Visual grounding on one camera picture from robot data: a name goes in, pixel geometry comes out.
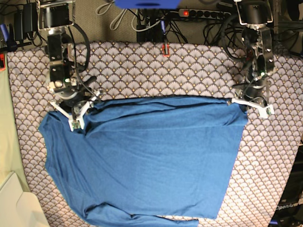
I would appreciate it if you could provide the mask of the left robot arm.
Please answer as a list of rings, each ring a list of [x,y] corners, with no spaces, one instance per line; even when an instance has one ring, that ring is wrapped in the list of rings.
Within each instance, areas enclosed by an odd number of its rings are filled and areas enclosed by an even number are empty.
[[[267,79],[275,71],[272,35],[268,27],[273,22],[270,3],[267,0],[236,0],[234,3],[237,14],[227,18],[223,30],[235,19],[244,27],[241,39],[246,47],[246,57],[228,55],[241,61],[243,70],[248,74],[244,82],[232,86],[236,90],[236,97],[231,102],[256,108],[262,118],[268,118],[274,113],[274,108],[267,102]]]

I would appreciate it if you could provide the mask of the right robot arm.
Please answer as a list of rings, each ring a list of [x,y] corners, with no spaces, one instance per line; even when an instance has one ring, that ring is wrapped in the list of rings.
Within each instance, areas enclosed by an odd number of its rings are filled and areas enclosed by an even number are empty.
[[[52,106],[62,114],[76,119],[92,107],[100,94],[89,88],[97,78],[83,81],[80,74],[88,68],[90,45],[85,32],[75,23],[75,1],[38,1],[38,29],[47,32],[46,53],[49,72],[46,77],[48,89],[60,98]],[[76,28],[83,36],[86,46],[84,65],[77,62],[76,44],[71,32]]]

